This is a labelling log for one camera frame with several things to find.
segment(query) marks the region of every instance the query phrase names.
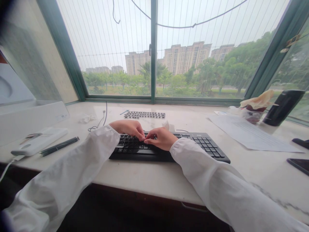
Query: white power bank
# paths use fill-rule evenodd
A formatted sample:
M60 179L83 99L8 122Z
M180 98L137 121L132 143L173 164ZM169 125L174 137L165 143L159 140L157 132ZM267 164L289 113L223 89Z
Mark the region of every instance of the white power bank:
M68 129L47 127L38 133L41 133L41 135L34 139L28 140L24 144L20 145L18 149L11 151L11 153L13 155L32 156L43 150L43 148L47 147L57 139L66 135L68 133Z

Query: document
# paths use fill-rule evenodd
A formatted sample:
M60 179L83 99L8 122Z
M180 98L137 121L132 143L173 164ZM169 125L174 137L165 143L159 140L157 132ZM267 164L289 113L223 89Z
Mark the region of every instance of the document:
M248 149L303 152L288 142L276 139L247 120L235 115L214 115L209 119L230 137L240 142Z

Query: white marble countertop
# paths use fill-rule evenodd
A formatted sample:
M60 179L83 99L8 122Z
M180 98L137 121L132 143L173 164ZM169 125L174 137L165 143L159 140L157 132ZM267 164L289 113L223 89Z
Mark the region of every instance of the white marble countertop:
M79 119L86 113L94 114L100 120L105 110L105 102L80 102L67 106L67 109L71 118L57 123L54 127L68 128L69 133L51 145L75 136L79 136L83 141L88 135L87 129L97 125L98 120L79 124ZM259 128L298 147L304 153L257 151L246 149L208 119L209 115L214 115L214 111L227 111L228 108L225 107L108 103L106 124L123 119L123 115L120 114L125 110L166 113L166 119L139 118L138 121L145 131L160 127L168 120L170 124L175 125L176 130L208 133L229 157L231 165L248 182L284 207L292 216L309 224L309 176L286 162L287 158L309 159L309 150L291 141L293 138L309 139L309 128L288 121L279 127L259 123ZM0 162L9 162L13 158L10 151L20 141L22 140L0 147ZM16 165L33 170L45 170L79 143L46 157L36 154L24 158ZM192 185L184 177L181 167L176 163L108 160L94 183L203 205Z

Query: hand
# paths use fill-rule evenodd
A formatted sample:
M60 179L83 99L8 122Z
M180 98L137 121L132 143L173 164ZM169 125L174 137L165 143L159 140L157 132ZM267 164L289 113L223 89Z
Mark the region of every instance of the hand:
M155 128L149 131L144 143L152 144L158 148L161 148L162 150L169 151L172 145L177 140L178 138L175 135L173 135L171 132L169 132L166 128L159 127L159 128Z
M138 137L140 141L145 140L145 134L141 124L134 120L118 120L109 124L119 134L126 133Z

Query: white box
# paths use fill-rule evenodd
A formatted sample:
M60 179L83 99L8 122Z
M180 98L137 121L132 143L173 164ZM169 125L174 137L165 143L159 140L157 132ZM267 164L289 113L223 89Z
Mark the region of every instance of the white box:
M62 101L31 100L0 107L0 146L69 118Z

